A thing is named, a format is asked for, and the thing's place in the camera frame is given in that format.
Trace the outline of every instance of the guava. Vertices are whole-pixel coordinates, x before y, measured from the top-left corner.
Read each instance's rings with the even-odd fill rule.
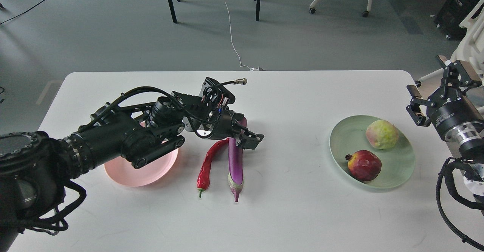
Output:
[[[366,129],[366,138],[376,149],[390,149],[398,141],[398,129],[389,121],[377,120]]]

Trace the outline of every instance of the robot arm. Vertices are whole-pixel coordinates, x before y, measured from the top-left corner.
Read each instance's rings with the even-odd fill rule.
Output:
[[[244,115],[228,108],[235,96],[225,88],[246,83],[245,78],[219,83],[208,77],[198,96],[139,87],[98,109],[90,123],[63,139],[52,139],[43,131],[0,136],[0,251],[24,229],[50,234],[66,230],[65,216],[86,198],[86,191],[71,179],[117,156],[142,168],[183,145],[180,133],[185,129],[202,139],[232,137],[238,147],[255,149],[264,135],[238,123]],[[119,106],[149,91],[164,96],[152,103]],[[76,190],[79,198],[59,211],[65,188]],[[55,215],[40,218],[51,210]]]
[[[481,203],[484,198],[482,189],[481,195],[473,192],[476,202],[472,202],[458,194],[453,178],[453,170],[458,169],[463,173],[465,181],[476,183],[476,186],[482,187],[484,139],[479,133],[484,129],[484,119],[466,96],[468,90],[482,86],[482,80],[468,62],[459,60],[449,62],[444,57],[439,59],[444,70],[441,85],[427,99],[422,99],[416,86],[408,85],[407,89],[412,98],[406,110],[416,125],[428,127],[433,124],[441,140],[459,144],[461,158],[450,157],[444,162],[439,172],[436,188],[437,207],[446,224],[462,239],[462,242],[467,242],[484,251],[483,245],[460,232],[449,221],[440,200],[440,189],[442,181],[445,179],[444,183],[453,199],[470,209],[484,210],[484,203]],[[421,105],[427,107],[426,114],[420,110]]]

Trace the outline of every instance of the pink plate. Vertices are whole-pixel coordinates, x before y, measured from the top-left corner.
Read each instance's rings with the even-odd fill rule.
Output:
[[[117,183],[128,187],[140,187],[153,183],[167,173],[177,159],[178,149],[162,156],[150,164],[135,169],[122,157],[117,157],[104,164],[107,175]]]

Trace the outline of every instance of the purple eggplant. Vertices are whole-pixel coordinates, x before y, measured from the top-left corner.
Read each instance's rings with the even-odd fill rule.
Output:
[[[239,121],[242,126],[247,126],[247,119],[244,117]],[[235,139],[228,140],[228,183],[234,194],[235,202],[239,201],[239,193],[244,187],[244,171],[242,169],[243,150],[235,145]]]

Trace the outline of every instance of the green plate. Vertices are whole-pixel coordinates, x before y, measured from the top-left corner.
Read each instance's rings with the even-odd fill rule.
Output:
[[[405,183],[415,168],[415,154],[408,139],[398,130],[399,137],[395,147],[391,149],[376,149],[366,139],[366,128],[380,118],[373,116],[351,116],[340,121],[332,130],[330,150],[337,166],[348,176],[348,179],[361,185],[390,189]],[[382,171],[371,181],[361,182],[350,174],[347,160],[344,156],[359,150],[368,150],[382,161]]]

